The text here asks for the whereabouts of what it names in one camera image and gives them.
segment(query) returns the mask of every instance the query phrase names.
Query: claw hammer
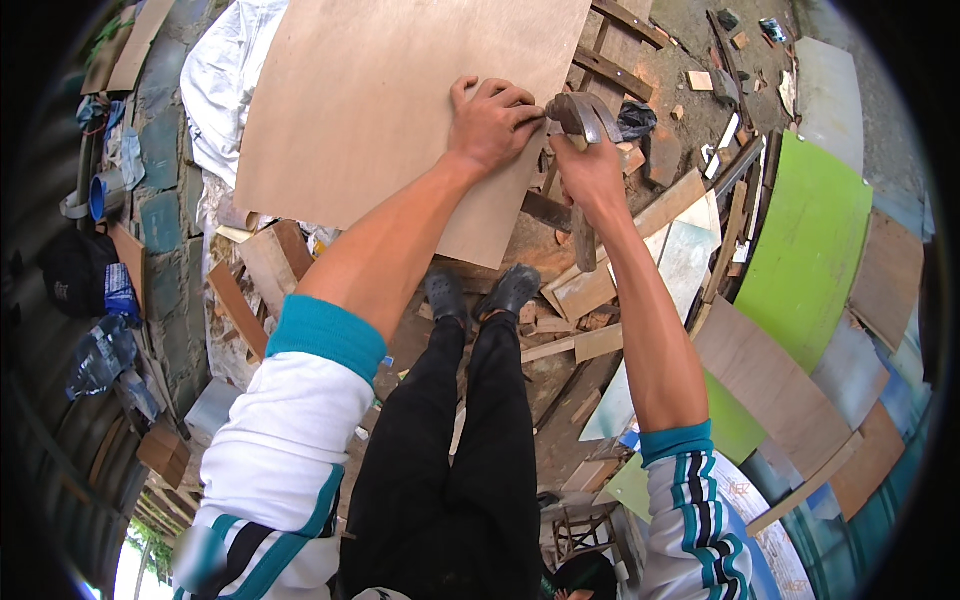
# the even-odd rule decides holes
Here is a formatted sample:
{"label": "claw hammer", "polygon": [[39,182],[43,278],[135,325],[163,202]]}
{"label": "claw hammer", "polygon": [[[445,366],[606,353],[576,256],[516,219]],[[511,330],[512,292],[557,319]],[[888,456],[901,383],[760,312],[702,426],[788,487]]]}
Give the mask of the claw hammer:
{"label": "claw hammer", "polygon": [[[614,144],[623,141],[620,128],[610,113],[610,109],[595,95],[589,92],[562,92],[546,104],[546,116],[559,121],[564,133],[581,152],[588,144],[603,141],[601,130],[607,131],[607,137]],[[577,254],[577,268],[582,273],[597,270],[596,233],[587,223],[583,209],[574,204],[571,209],[573,247]]]}

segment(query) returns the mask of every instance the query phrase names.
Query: corrugated metal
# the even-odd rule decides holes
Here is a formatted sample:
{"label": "corrugated metal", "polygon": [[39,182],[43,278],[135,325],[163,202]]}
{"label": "corrugated metal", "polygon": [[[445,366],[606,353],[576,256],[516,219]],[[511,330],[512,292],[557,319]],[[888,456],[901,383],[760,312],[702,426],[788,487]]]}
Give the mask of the corrugated metal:
{"label": "corrugated metal", "polygon": [[[113,392],[67,400],[63,388],[73,347],[94,322],[69,319],[54,308],[36,265],[41,249],[74,227],[60,216],[58,204],[77,184],[81,133],[74,115],[82,81],[78,68],[57,87],[36,134],[21,149],[25,168],[17,186],[3,199],[3,402],[51,529],[86,580],[110,598],[148,470],[135,456],[139,438],[124,421],[90,485],[97,454],[123,410]],[[17,253],[23,271],[13,276]]]}

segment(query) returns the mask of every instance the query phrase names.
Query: black plastic bag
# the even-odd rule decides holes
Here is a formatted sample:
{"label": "black plastic bag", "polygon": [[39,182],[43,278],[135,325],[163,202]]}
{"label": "black plastic bag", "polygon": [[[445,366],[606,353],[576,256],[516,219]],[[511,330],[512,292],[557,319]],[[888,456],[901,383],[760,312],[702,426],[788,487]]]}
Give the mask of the black plastic bag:
{"label": "black plastic bag", "polygon": [[657,115],[647,105],[635,100],[627,100],[624,101],[620,115],[616,118],[616,125],[623,134],[623,141],[632,142],[653,130],[657,125]]}

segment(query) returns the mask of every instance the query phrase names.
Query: black crocs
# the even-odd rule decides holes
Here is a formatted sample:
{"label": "black crocs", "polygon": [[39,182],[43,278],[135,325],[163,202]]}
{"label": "black crocs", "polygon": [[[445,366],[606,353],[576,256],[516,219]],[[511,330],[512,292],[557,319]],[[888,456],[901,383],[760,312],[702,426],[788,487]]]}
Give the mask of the black crocs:
{"label": "black crocs", "polygon": [[433,309],[434,323],[443,317],[456,317],[461,324],[467,322],[464,284],[453,269],[430,267],[423,279],[423,288]]}
{"label": "black crocs", "polygon": [[477,302],[473,309],[473,318],[479,323],[480,317],[494,310],[506,310],[520,314],[520,308],[540,290],[540,272],[517,263],[507,269],[493,285],[487,297]]}

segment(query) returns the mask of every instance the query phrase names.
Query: forearm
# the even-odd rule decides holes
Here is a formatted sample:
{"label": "forearm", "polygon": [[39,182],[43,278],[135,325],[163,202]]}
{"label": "forearm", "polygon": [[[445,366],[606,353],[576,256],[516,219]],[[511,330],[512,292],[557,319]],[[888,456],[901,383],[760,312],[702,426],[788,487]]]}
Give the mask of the forearm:
{"label": "forearm", "polygon": [[344,308],[389,342],[450,216],[473,184],[469,168],[444,155],[341,235],[307,272],[297,294]]}
{"label": "forearm", "polygon": [[616,219],[603,241],[616,273],[623,355],[640,431],[706,421],[707,387],[700,358],[633,222]]}

